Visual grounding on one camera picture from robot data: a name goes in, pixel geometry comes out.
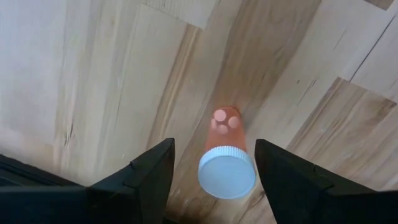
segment black object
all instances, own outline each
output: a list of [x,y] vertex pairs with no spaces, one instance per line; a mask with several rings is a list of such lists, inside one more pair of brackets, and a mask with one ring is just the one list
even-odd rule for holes
[[91,187],[0,156],[0,223],[162,223],[174,150],[166,139]]
[[278,224],[398,223],[398,191],[375,192],[263,139],[255,158]]

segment orange bottle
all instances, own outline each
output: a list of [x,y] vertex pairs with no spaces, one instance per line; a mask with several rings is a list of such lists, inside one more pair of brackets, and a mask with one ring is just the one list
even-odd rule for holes
[[236,108],[223,107],[213,113],[198,180],[206,192],[222,199],[245,196],[254,187],[254,165],[247,154],[243,121]]

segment wooden floor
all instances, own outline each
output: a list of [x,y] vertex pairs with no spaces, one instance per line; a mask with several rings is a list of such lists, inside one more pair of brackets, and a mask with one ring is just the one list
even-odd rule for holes
[[1,153],[81,184],[176,139],[167,215],[275,223],[261,183],[197,181],[212,111],[375,190],[398,189],[398,1],[0,0]]

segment pink dot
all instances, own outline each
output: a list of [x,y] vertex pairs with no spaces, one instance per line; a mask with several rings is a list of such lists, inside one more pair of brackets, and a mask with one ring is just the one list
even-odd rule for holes
[[217,131],[219,134],[226,134],[226,133],[228,133],[228,128],[227,128],[227,126],[221,124],[217,127]]
[[237,128],[238,126],[239,126],[239,118],[238,117],[236,117],[236,116],[233,116],[232,118],[230,118],[229,120],[228,120],[228,125],[231,127],[231,128]]
[[219,121],[219,122],[224,121],[225,118],[226,118],[226,113],[225,113],[225,111],[223,111],[223,110],[216,110],[216,111],[214,112],[214,118],[215,118],[217,121]]
[[217,129],[217,121],[216,121],[216,119],[211,119],[211,128],[212,129]]

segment white bottle cap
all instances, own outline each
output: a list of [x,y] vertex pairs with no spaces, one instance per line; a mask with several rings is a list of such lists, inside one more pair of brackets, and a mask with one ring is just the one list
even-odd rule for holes
[[234,146],[218,146],[199,162],[198,179],[203,190],[214,197],[234,199],[245,196],[256,183],[249,155]]

